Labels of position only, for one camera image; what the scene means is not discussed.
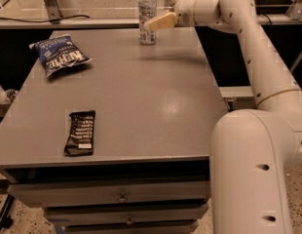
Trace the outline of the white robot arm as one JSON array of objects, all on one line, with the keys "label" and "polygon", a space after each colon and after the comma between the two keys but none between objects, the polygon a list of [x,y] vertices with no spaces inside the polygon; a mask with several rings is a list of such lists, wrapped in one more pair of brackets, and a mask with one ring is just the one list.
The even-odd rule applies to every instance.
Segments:
[{"label": "white robot arm", "polygon": [[302,162],[302,90],[257,19],[254,0],[170,0],[148,31],[176,25],[231,30],[255,108],[215,125],[209,154],[214,234],[292,234],[284,168]]}]

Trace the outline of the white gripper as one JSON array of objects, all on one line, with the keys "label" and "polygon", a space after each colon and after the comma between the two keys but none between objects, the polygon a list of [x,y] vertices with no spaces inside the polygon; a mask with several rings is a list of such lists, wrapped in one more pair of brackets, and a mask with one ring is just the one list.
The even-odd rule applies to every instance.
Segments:
[{"label": "white gripper", "polygon": [[174,13],[165,11],[160,15],[148,20],[144,24],[146,31],[157,31],[159,29],[180,26],[195,26],[195,8],[197,0],[170,0],[174,3]]}]

